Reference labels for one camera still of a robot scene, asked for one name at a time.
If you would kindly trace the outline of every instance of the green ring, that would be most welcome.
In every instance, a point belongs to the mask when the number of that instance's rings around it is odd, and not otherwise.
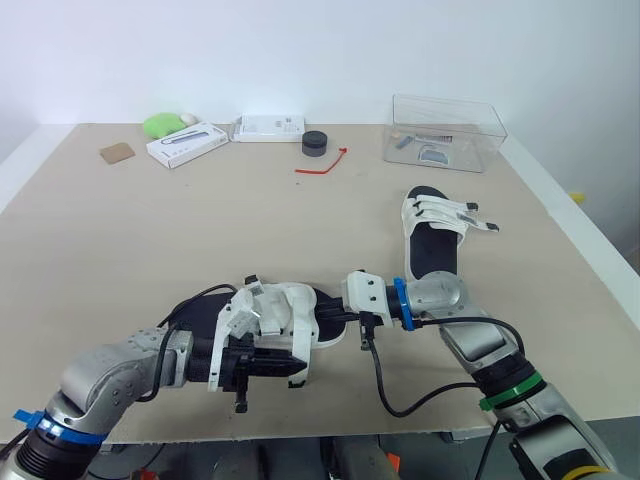
[[[482,400],[480,400],[480,408],[485,412],[493,410],[497,405],[500,405],[501,403],[504,403],[508,400],[516,398],[519,395],[522,395],[523,393],[528,392],[541,381],[542,375],[536,372],[529,378],[523,380],[518,385],[510,388],[509,390],[505,390],[504,392],[499,393],[498,395],[494,395],[493,397],[483,398]]]

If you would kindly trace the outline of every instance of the red string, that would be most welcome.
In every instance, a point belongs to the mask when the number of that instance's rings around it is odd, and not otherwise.
[[[339,148],[338,151],[340,152],[340,155],[338,155],[338,158],[336,158],[336,161],[333,162],[329,166],[329,168],[327,168],[326,170],[303,170],[303,169],[296,168],[295,172],[296,173],[309,173],[311,175],[324,175],[325,173],[329,173],[331,171],[331,169],[333,167],[335,167],[340,160],[342,160],[342,157],[344,157],[344,154],[347,153],[347,149],[345,147]]]

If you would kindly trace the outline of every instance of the blue zip tie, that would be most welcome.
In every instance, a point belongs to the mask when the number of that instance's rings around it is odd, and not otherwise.
[[[396,292],[398,293],[404,328],[409,332],[413,332],[415,327],[413,326],[413,317],[411,317],[411,310],[409,310],[409,302],[407,301],[407,284],[404,278],[395,277],[393,279],[393,286],[396,287]]]
[[[13,418],[25,423],[29,430],[37,428],[67,442],[77,443],[80,445],[101,445],[108,436],[108,434],[96,435],[93,433],[83,433],[71,430],[60,425],[42,411],[29,413],[25,410],[18,410],[13,415]]]

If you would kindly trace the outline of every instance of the black round puck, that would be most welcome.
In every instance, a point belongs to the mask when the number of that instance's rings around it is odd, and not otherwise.
[[[327,136],[318,131],[311,130],[302,135],[302,153],[309,157],[320,157],[327,151]]]

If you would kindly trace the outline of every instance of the clear plastic box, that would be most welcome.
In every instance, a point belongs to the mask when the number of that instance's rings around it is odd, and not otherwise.
[[[506,137],[498,114],[487,103],[394,95],[384,159],[483,172]]]

